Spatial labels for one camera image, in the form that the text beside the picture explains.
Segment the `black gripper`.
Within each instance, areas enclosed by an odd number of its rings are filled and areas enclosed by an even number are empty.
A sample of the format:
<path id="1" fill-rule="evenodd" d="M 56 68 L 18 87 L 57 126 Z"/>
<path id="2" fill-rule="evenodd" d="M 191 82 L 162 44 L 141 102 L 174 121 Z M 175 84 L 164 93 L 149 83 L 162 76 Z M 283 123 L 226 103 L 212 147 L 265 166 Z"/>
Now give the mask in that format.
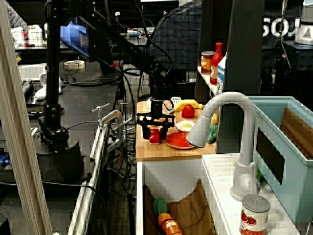
<path id="1" fill-rule="evenodd" d="M 164 114 L 163 100 L 151 99 L 151 108 L 147 113 L 137 113 L 136 123 L 142 126 L 142 134 L 145 140 L 149 139 L 150 127 L 149 126 L 162 126 L 160 128 L 160 140 L 166 139 L 169 127 L 175 126 L 175 116 Z"/>

